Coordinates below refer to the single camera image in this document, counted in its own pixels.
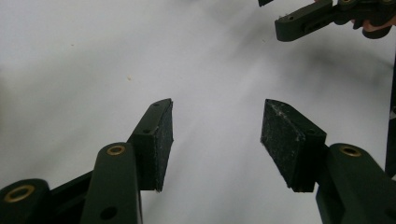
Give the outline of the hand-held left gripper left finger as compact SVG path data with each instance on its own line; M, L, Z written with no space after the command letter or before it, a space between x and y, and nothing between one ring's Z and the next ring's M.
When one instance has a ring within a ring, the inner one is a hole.
M151 104L129 139L97 154L80 224L143 224L141 192L163 190L173 102Z

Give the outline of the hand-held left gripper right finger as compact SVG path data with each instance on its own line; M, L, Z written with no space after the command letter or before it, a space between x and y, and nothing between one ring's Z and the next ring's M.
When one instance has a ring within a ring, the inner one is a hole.
M396 224L396 182L364 149L326 136L291 105L264 102L261 143L288 188L317 194L323 224Z

